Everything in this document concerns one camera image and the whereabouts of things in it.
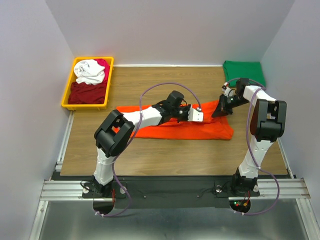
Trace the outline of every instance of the pink cloth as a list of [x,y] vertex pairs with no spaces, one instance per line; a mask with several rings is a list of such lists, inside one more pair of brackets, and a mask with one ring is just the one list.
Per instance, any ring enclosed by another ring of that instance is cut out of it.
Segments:
[[108,82],[108,77],[109,77],[109,71],[110,71],[110,65],[106,62],[106,60],[99,58],[99,59],[95,59],[97,61],[97,63],[100,66],[104,67],[104,79],[103,79],[103,83],[107,83]]

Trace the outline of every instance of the wooden table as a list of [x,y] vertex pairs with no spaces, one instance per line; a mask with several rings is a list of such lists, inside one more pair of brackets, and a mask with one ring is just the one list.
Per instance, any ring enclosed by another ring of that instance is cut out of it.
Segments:
[[[139,104],[148,87],[177,82],[190,87],[202,103],[217,100],[225,81],[222,67],[116,67],[111,79],[107,110],[76,111],[71,129],[62,176],[89,176],[96,168],[94,133],[108,113],[117,106]],[[184,88],[162,85],[143,98],[154,104],[167,98],[172,90],[196,103]],[[232,175],[247,152],[246,119],[249,104],[234,109],[228,122],[234,129],[231,140],[167,140],[137,138],[122,153],[115,171],[123,176]],[[267,152],[262,167],[274,174],[287,174],[277,143]]]

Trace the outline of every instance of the white wall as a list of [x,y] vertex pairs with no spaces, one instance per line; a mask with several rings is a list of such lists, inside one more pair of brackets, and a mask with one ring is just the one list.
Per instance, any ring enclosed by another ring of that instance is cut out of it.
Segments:
[[320,1],[296,0],[262,59],[268,92],[287,102],[281,138],[320,221]]
[[116,64],[260,61],[294,0],[46,0],[75,56]]
[[0,3],[0,239],[26,240],[68,113],[73,55],[44,0]]

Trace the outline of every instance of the white cloth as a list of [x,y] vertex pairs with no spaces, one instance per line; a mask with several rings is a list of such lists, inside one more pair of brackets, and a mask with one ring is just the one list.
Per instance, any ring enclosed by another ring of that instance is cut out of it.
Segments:
[[105,67],[101,66],[94,59],[87,59],[79,61],[74,66],[74,74],[78,77],[76,82],[78,84],[86,83],[97,85],[102,83],[105,79]]

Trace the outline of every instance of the yellow plastic bin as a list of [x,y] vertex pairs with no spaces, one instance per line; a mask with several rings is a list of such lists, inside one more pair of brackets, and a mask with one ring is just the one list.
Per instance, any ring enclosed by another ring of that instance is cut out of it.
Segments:
[[[103,104],[68,104],[69,95],[71,93],[71,84],[76,81],[77,76],[74,73],[75,65],[86,59],[104,59],[109,65],[109,75],[108,75],[108,82],[106,85],[106,91],[105,91],[105,97],[104,97],[104,103]],[[114,58],[112,56],[85,56],[85,57],[76,57],[73,61],[73,65],[69,74],[68,82],[65,86],[63,98],[61,101],[61,106],[63,108],[67,108],[69,110],[103,110],[107,108],[107,102],[108,102],[108,93],[110,89],[110,83],[111,83],[111,75],[112,70],[114,68]]]

